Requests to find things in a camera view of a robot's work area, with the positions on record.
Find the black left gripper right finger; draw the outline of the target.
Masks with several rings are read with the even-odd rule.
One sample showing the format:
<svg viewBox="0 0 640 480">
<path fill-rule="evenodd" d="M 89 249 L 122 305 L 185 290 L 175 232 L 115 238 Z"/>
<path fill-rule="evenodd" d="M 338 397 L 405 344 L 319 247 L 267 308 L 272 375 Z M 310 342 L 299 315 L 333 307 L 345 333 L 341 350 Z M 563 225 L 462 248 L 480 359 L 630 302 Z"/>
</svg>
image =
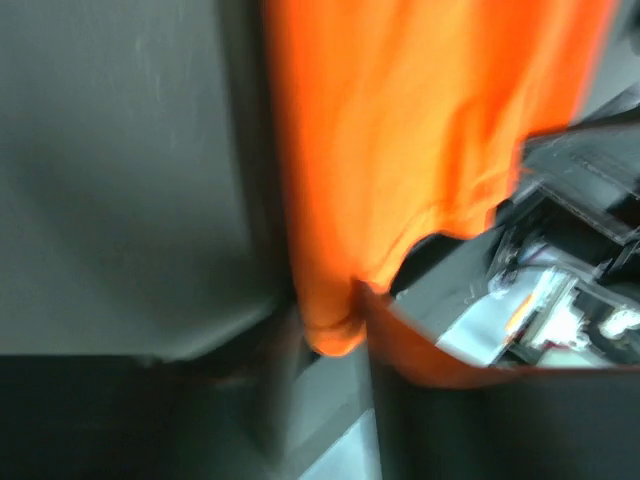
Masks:
<svg viewBox="0 0 640 480">
<path fill-rule="evenodd" d="M 363 282 L 385 479 L 635 479 L 634 367 L 478 368 L 438 348 Z"/>
</svg>

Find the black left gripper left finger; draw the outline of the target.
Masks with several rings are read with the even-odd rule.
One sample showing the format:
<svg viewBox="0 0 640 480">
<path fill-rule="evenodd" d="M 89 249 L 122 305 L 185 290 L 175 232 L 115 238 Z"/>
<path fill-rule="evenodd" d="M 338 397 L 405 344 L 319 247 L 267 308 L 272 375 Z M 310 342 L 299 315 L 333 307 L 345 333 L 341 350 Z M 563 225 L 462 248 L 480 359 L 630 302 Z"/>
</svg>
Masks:
<svg viewBox="0 0 640 480">
<path fill-rule="evenodd" d="M 188 360 L 115 355 L 1 359 L 5 479 L 286 479 L 295 304 Z"/>
</svg>

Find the orange t shirt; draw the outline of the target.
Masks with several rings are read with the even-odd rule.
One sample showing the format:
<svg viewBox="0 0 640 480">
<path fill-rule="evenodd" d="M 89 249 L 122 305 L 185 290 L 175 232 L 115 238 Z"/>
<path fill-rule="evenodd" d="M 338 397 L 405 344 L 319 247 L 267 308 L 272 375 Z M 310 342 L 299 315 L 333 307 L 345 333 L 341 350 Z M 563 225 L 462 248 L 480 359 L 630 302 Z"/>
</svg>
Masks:
<svg viewBox="0 0 640 480">
<path fill-rule="evenodd" d="M 365 338 L 354 280 L 387 292 L 411 248 L 493 223 L 530 134 L 569 124 L 614 1 L 267 1 L 305 337 Z"/>
</svg>

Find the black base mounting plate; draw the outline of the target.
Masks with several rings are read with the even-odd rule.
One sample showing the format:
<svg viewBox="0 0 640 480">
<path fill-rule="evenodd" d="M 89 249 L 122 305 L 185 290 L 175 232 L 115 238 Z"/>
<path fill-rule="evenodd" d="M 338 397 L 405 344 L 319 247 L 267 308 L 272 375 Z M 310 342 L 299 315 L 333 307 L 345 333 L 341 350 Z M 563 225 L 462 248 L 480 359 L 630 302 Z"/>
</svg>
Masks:
<svg viewBox="0 0 640 480">
<path fill-rule="evenodd" d="M 639 363 L 639 89 L 530 138 L 525 175 L 471 240 L 422 240 L 392 284 L 436 344 L 480 365 Z"/>
</svg>

